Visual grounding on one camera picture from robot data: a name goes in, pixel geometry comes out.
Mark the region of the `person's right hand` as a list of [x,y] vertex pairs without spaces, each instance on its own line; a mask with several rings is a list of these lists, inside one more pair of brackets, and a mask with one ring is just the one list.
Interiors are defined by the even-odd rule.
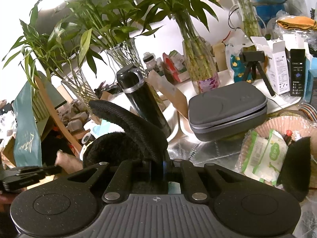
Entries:
[[83,169],[83,163],[74,155],[59,150],[56,154],[55,165],[61,167],[66,173],[72,174]]

